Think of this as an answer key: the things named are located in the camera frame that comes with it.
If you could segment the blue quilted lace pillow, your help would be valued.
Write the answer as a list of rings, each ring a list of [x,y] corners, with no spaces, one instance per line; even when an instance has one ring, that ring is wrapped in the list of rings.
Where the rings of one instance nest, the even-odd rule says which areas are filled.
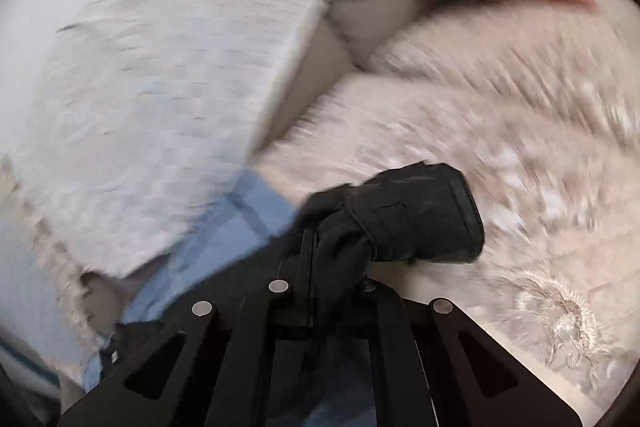
[[[229,192],[329,0],[87,0],[1,77],[1,208],[70,333],[30,342],[85,386],[103,345],[81,275],[171,253]]]

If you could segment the black garment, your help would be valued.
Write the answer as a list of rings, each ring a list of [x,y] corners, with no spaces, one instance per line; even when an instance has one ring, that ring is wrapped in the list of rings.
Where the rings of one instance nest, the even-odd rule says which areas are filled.
[[[312,307],[320,313],[332,312],[353,293],[373,262],[472,262],[485,239],[469,185],[461,172],[445,164],[419,161],[380,172],[360,185],[318,192],[294,208],[284,231],[196,284],[160,319],[117,323],[99,358],[90,364],[86,387],[102,381],[193,303],[208,301],[224,324],[233,325],[243,299],[274,280],[282,262],[300,254],[305,233],[314,236]]]

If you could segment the blue checked bed sheet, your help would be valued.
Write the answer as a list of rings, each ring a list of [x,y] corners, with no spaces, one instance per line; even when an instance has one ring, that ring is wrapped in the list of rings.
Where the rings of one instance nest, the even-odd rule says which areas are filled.
[[[98,272],[81,275],[90,325],[109,340],[117,323],[160,319],[171,303],[235,262],[253,254],[284,231],[294,207],[253,169],[214,199],[203,218],[170,254],[160,256],[129,277]]]

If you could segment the beige floral quilted bedspread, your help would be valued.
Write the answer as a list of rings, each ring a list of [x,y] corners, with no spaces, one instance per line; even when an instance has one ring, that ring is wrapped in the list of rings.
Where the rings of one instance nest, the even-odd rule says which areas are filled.
[[[462,3],[380,46],[258,160],[294,204],[444,162],[486,242],[470,265],[380,265],[452,300],[595,424],[639,358],[639,9]]]

